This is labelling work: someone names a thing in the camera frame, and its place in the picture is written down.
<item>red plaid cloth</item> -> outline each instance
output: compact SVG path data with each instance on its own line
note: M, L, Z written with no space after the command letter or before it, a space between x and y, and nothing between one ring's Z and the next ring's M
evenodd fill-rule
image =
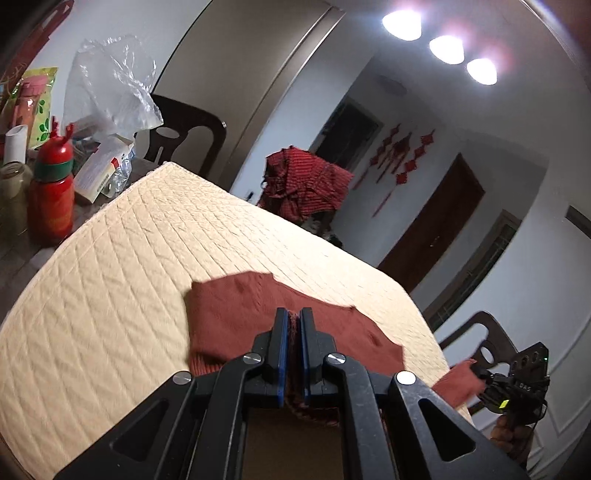
M290 222L316 212L338 210L353 174L291 146L267 157L265 186L258 206Z

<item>window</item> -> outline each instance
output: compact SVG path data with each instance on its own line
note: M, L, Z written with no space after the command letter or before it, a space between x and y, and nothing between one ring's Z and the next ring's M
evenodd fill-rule
M464 268L423 313L434 332L466 301L499 260L521 221L503 210Z

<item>metal screw head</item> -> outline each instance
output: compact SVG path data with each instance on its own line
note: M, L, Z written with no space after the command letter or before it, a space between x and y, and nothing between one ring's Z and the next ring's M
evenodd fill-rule
M186 385L188 384L193 377L189 372L176 372L173 376L173 382L177 385Z
M417 381L417 377L414 375L414 373L403 370L396 374L396 380L398 380L398 383L401 383L402 385L412 385Z
M327 359L328 363L330 363L331 365L343 365L345 363L345 361L347 360L342 353L338 353L338 352L329 353L326 356L326 359Z
M261 356L255 352L247 353L245 356L242 357L242 361L247 365L255 365L257 363L260 363L261 360Z

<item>chair backrest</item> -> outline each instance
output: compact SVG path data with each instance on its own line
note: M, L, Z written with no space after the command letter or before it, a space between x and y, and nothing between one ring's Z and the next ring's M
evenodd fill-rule
M517 354L517 349L513 345L513 341L509 338L503 327L499 322L488 312L475 313L470 320L459 327L450 336L445 338L440 344L442 350L445 350L464 333L466 333L472 326L480 324L484 325L488 330L486 338L480 342L476 351L470 356L482 368L493 368L500 363L511 364L511 359ZM482 354L482 347L486 348L492 354L492 362L489 362ZM468 412L470 415L475 415L484 408L484 403L481 401L470 406Z
M155 94L152 94L152 98L162 113L164 120L162 127L174 130L178 133L178 137L169 138L161 135L158 129L162 127L150 130L150 146L145 155L146 160L156 161L158 152L162 148L158 164L162 165L163 162L170 161L174 150L187 138L189 130L194 127L207 127L213 133L213 143L197 172L200 177L207 177L226 139L226 124L214 114L195 106Z

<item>beige quilted mat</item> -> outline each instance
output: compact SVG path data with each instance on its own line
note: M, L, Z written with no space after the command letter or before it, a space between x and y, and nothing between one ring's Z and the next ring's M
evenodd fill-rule
M279 217L168 163L69 238L0 330L0 432L48 480L172 373L187 369L183 293L246 270L355 305L432 384L443 354L402 288Z

